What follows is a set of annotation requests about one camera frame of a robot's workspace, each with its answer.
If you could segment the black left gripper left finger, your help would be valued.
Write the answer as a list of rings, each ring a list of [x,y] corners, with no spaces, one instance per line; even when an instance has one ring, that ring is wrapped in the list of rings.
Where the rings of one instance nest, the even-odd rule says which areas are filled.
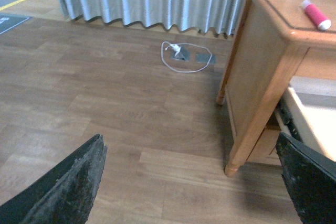
[[[1,205],[1,223],[86,223],[108,147],[100,134]]]

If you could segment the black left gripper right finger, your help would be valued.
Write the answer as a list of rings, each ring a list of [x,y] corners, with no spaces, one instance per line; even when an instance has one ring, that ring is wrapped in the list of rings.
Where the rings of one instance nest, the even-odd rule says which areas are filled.
[[[335,223],[335,162],[281,132],[282,178],[302,223]]]

